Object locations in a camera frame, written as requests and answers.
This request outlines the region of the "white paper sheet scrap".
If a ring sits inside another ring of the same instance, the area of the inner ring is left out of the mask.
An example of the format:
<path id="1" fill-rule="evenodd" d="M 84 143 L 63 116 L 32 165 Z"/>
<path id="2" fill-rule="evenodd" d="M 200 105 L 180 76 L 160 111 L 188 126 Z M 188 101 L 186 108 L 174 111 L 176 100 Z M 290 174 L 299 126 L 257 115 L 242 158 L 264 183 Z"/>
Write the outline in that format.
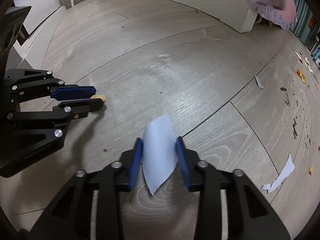
<path id="1" fill-rule="evenodd" d="M 168 115 L 153 120 L 144 130 L 142 169 L 151 195 L 155 194 L 176 168 L 175 142 L 176 137 Z"/>

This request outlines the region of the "small tan peanut snack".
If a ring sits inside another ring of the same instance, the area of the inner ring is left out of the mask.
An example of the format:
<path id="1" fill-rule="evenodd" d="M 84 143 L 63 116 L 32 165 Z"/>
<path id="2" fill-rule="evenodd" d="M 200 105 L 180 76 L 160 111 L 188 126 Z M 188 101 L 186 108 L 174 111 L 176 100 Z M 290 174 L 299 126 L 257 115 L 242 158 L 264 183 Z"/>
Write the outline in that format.
<path id="1" fill-rule="evenodd" d="M 103 103 L 105 103 L 107 101 L 106 96 L 104 96 L 104 95 L 93 95 L 90 97 L 90 99 L 101 99 L 103 101 Z"/>

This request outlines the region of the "torn white paper strip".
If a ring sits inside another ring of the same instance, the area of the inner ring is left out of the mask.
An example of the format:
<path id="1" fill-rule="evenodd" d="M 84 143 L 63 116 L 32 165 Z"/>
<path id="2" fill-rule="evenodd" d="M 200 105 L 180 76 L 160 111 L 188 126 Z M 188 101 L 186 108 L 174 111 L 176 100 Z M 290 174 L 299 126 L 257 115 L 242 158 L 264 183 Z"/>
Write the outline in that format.
<path id="1" fill-rule="evenodd" d="M 280 175 L 271 184 L 265 184 L 262 186 L 261 190 L 266 191 L 268 194 L 275 191 L 284 180 L 295 170 L 295 165 L 292 161 L 291 155 L 289 155 L 285 166 L 283 167 Z"/>

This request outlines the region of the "small white paper scrap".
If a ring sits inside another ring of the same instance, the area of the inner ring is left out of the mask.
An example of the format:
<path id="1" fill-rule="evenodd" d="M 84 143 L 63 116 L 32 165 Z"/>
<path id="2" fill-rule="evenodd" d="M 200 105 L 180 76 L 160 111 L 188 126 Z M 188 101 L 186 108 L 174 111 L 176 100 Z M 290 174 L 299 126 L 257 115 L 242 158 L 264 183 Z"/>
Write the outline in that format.
<path id="1" fill-rule="evenodd" d="M 255 75 L 254 78 L 255 78 L 255 81 L 256 81 L 256 83 L 257 83 L 257 86 L 258 86 L 260 89 L 264 89 L 264 86 L 263 86 L 263 84 L 261 83 L 259 77 L 257 77 L 257 76 Z"/>

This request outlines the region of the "small tan food crumb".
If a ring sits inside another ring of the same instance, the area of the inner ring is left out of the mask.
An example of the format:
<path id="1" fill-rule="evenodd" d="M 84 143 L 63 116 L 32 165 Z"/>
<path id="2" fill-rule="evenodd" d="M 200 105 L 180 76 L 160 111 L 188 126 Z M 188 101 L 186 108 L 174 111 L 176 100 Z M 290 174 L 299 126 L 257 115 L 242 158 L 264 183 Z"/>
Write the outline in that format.
<path id="1" fill-rule="evenodd" d="M 309 168 L 309 174 L 310 174 L 310 175 L 312 175 L 312 174 L 313 174 L 313 172 L 314 172 L 314 167 L 313 167 L 313 166 L 311 166 L 311 167 Z"/>

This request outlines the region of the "orange peel pieces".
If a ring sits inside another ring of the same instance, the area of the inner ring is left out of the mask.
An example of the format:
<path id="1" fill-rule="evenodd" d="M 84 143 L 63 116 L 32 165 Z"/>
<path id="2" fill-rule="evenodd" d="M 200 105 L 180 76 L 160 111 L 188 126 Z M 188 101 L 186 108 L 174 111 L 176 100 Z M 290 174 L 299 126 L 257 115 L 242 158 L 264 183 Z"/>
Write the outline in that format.
<path id="1" fill-rule="evenodd" d="M 299 69 L 297 69 L 296 73 L 300 77 L 302 83 L 306 83 L 305 75 Z"/>

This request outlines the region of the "white wrapper litter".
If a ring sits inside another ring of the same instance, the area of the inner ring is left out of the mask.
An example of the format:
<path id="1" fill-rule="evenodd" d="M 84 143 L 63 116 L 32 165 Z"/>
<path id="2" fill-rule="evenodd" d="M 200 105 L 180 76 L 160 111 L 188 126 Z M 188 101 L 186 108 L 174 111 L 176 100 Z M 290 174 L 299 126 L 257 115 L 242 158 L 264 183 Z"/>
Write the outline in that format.
<path id="1" fill-rule="evenodd" d="M 311 74 L 314 74 L 312 68 L 311 68 L 311 64 L 310 62 L 308 61 L 308 58 L 302 58 L 303 56 L 303 53 L 302 51 L 300 51 L 299 53 L 294 51 L 294 54 L 296 55 L 296 58 L 297 58 L 297 61 L 300 63 L 300 64 L 303 64 L 304 65 L 304 68 L 310 72 Z"/>

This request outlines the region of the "pink floral bedsheet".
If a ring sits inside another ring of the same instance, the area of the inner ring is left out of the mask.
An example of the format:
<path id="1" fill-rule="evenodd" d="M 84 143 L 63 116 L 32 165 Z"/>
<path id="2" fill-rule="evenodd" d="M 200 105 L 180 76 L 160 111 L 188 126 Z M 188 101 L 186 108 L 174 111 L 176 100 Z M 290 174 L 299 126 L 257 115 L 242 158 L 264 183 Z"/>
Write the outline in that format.
<path id="1" fill-rule="evenodd" d="M 248 5 L 262 18 L 290 30 L 297 21 L 294 0 L 247 0 Z"/>

